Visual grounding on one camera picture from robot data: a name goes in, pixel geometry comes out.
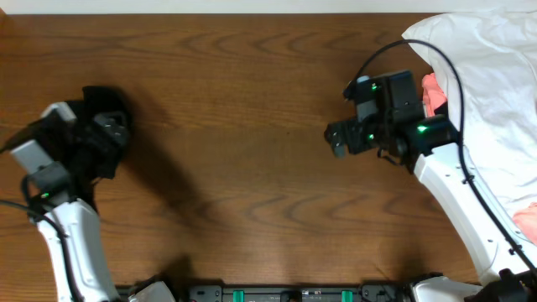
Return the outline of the black t-shirt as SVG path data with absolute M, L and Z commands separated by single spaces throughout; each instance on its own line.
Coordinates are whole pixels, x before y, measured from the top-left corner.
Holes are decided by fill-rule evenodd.
M 115 177 L 131 137 L 132 114 L 123 92 L 112 86 L 85 86 L 82 98 L 67 105 L 76 121 L 68 131 L 65 167 L 75 197 L 96 208 L 96 183 Z

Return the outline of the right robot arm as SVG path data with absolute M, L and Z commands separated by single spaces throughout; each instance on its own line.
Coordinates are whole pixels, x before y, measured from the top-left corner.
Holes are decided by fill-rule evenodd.
M 536 247 L 515 226 L 458 142 L 449 117 L 428 116 L 405 70 L 351 81 L 343 96 L 355 117 L 329 124 L 326 141 L 337 157 L 377 149 L 404 166 L 436 198 L 462 239 L 478 284 L 431 273 L 382 292 L 386 301 L 534 301 Z

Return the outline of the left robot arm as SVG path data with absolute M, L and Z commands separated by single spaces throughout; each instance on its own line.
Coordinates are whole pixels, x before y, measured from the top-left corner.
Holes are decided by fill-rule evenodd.
M 49 250 L 60 301 L 175 300 L 163 281 L 122 294 L 107 266 L 93 186 L 114 177 L 128 123 L 121 105 L 56 102 L 6 144 L 27 173 L 23 208 Z

